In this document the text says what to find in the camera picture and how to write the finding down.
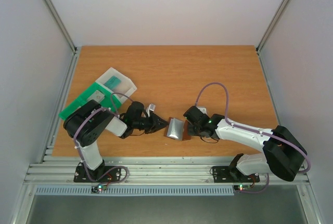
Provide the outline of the white patterned credit card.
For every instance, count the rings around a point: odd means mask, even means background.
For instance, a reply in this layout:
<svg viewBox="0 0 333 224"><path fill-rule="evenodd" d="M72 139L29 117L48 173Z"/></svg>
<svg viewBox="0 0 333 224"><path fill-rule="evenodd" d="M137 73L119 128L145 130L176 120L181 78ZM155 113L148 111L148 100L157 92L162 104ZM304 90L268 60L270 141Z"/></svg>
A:
<svg viewBox="0 0 333 224"><path fill-rule="evenodd" d="M101 103L105 98L105 95L100 92L99 90L96 90L95 92L93 92L89 97L88 97L88 101L94 100L97 103Z"/></svg>

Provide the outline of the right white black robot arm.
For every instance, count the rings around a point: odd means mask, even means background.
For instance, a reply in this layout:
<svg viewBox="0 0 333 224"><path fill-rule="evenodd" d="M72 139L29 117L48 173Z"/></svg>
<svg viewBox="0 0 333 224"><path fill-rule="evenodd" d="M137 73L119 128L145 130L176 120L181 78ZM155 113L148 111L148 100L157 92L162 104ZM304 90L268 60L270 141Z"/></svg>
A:
<svg viewBox="0 0 333 224"><path fill-rule="evenodd" d="M223 115L208 116L196 106L190 107L183 116L189 123L191 136L230 140L258 151L254 155L240 153L234 157L228 171L235 181L256 173L273 173L279 179L291 182L307 155L293 134L280 125L274 129L256 128Z"/></svg>

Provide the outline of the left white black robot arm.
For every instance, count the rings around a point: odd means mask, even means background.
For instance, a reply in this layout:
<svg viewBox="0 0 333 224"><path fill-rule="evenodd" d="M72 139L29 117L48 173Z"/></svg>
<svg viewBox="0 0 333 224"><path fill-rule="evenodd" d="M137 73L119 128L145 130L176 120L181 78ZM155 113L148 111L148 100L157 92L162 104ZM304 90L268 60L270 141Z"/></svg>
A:
<svg viewBox="0 0 333 224"><path fill-rule="evenodd" d="M168 125L166 120L156 115L153 110L146 110L138 101L133 101L126 112L116 115L97 101L91 100L69 115L63 127L73 138L75 148L79 150L81 161L87 168L87 177L92 181L100 181L105 175L105 169L102 166L103 158L99 153L97 139L104 130L125 139L135 130L152 134Z"/></svg>

